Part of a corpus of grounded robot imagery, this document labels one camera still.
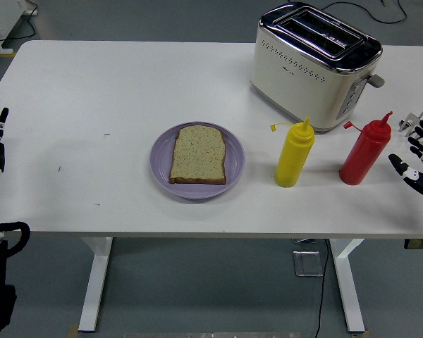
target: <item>toaster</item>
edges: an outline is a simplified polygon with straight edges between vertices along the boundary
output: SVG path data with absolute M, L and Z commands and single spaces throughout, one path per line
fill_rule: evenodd
M 373 37 L 302 2 L 265 13 L 259 21 L 252 83 L 293 120 L 326 132 L 345 120 L 382 55 Z

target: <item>toaster vent hole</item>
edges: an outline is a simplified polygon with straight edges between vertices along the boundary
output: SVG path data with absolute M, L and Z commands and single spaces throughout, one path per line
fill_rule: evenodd
M 289 58 L 288 55 L 284 54 L 282 51 L 279 51 L 277 48 L 270 45 L 270 43 L 266 42 L 265 40 L 262 40 L 262 46 L 265 47 L 267 50 L 269 50 L 271 53 L 274 53 L 275 55 L 277 55 L 279 58 L 281 58 L 285 62 L 288 62 L 289 65 L 292 65 L 294 68 L 301 70 L 306 75 L 308 74 L 312 79 L 314 78 L 316 81 L 325 83 L 326 79 L 324 77 L 321 77 L 318 74 L 315 74 L 313 71 L 308 70 L 307 67 L 304 67 L 302 64 L 298 63 L 292 58 Z

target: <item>slice of bread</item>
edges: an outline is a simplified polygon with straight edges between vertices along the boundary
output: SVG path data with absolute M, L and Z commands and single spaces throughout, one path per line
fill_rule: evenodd
M 226 143 L 223 133 L 206 125 L 178 131 L 173 151 L 170 183 L 225 184 Z

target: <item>bottle nozzle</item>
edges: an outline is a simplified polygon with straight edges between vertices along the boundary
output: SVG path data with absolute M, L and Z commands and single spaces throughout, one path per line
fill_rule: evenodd
M 307 131 L 307 127 L 309 127 L 309 122 L 310 122 L 310 118 L 309 117 L 305 118 L 304 122 L 301 125 L 303 132 Z
M 387 113 L 381 120 L 381 126 L 383 127 L 384 125 L 387 124 L 387 120 L 388 118 L 390 118 L 390 115 L 393 114 L 393 111 L 391 111 L 390 113 Z

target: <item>bottle cap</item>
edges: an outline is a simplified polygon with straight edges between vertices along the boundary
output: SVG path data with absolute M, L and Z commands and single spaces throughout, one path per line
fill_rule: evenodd
M 296 123 L 291 127 L 289 134 L 292 142 L 308 144 L 314 141 L 315 131 L 309 121 L 310 118 L 306 118 L 304 122 Z
M 391 137 L 392 128 L 387 120 L 393 112 L 386 114 L 382 120 L 373 120 L 364 127 L 366 136 L 376 142 L 388 142 Z

